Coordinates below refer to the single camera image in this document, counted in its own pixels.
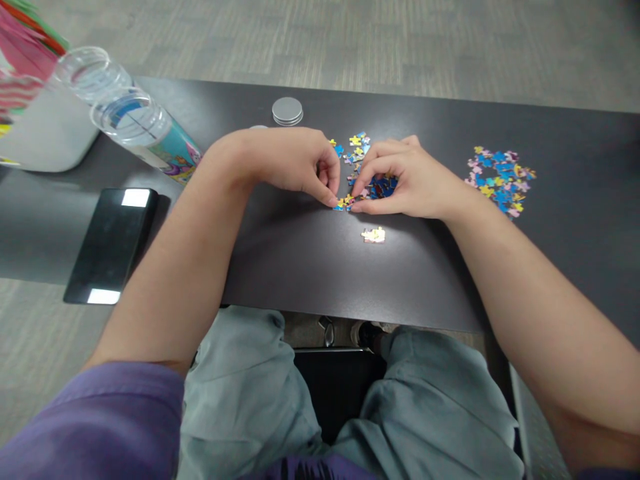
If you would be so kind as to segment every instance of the lap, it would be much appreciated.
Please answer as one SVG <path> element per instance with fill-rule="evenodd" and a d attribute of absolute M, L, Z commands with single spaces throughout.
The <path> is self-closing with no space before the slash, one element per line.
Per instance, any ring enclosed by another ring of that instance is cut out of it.
<path fill-rule="evenodd" d="M 185 383 L 178 478 L 235 478 L 324 445 L 279 312 L 220 310 Z"/>
<path fill-rule="evenodd" d="M 220 310 L 186 380 L 180 479 L 235 478 L 328 451 L 386 478 L 521 478 L 517 422 L 479 352 L 396 330 L 383 341 L 384 379 L 329 449 L 283 334 L 279 312 Z"/>
<path fill-rule="evenodd" d="M 479 352 L 406 327 L 383 349 L 387 373 L 332 452 L 386 478 L 522 478 L 517 422 Z"/>

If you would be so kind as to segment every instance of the black chair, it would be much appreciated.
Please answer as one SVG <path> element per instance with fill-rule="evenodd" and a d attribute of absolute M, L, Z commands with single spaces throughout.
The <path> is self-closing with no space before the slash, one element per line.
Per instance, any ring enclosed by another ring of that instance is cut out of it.
<path fill-rule="evenodd" d="M 322 440 L 329 445 L 347 420 L 358 418 L 369 387 L 387 371 L 382 357 L 357 348 L 296 349 L 293 362 L 307 382 Z"/>

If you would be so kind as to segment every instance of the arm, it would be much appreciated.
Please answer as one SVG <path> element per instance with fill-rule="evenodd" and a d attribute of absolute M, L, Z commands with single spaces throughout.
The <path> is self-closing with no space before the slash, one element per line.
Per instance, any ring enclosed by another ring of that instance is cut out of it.
<path fill-rule="evenodd" d="M 186 375 L 220 306 L 254 185 L 306 191 L 332 207 L 338 162 L 324 135 L 304 128 L 242 130 L 216 142 L 136 268 L 85 368 L 141 361 Z"/>
<path fill-rule="evenodd" d="M 541 405 L 572 472 L 640 467 L 640 355 L 615 326 L 482 194 L 415 137 L 374 145 L 353 193 L 392 172 L 386 199 L 351 211 L 442 219 L 475 280 L 491 326 Z"/>

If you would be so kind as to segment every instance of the black phone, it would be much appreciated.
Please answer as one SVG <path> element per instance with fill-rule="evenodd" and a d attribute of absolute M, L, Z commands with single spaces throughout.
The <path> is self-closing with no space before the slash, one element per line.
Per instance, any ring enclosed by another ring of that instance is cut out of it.
<path fill-rule="evenodd" d="M 104 189 L 63 298 L 114 305 L 144 251 L 158 205 L 152 189 Z"/>

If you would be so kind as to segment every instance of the tabletop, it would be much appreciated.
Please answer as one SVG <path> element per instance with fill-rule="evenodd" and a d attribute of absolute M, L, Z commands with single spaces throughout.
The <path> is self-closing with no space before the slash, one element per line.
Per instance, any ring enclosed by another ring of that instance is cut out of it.
<path fill-rule="evenodd" d="M 372 141 L 415 133 L 460 177 L 468 175 L 476 145 L 518 152 L 537 179 L 516 225 L 640 346 L 640 116 L 138 80 L 202 149 L 236 129 L 276 127 L 273 102 L 292 96 L 303 105 L 300 125 L 345 147 L 360 131 Z M 348 167 L 342 165 L 339 196 L 349 189 Z M 69 172 L 0 169 L 0 276 L 66 283 L 105 187 L 150 187 L 171 201 L 182 190 L 102 135 Z M 387 232 L 385 244 L 364 243 L 363 229 L 377 226 Z M 181 295 L 188 299 L 189 292 Z M 256 188 L 247 206 L 223 302 L 470 332 L 487 328 L 477 290 L 441 222 L 332 211 L 304 194 L 267 185 Z"/>

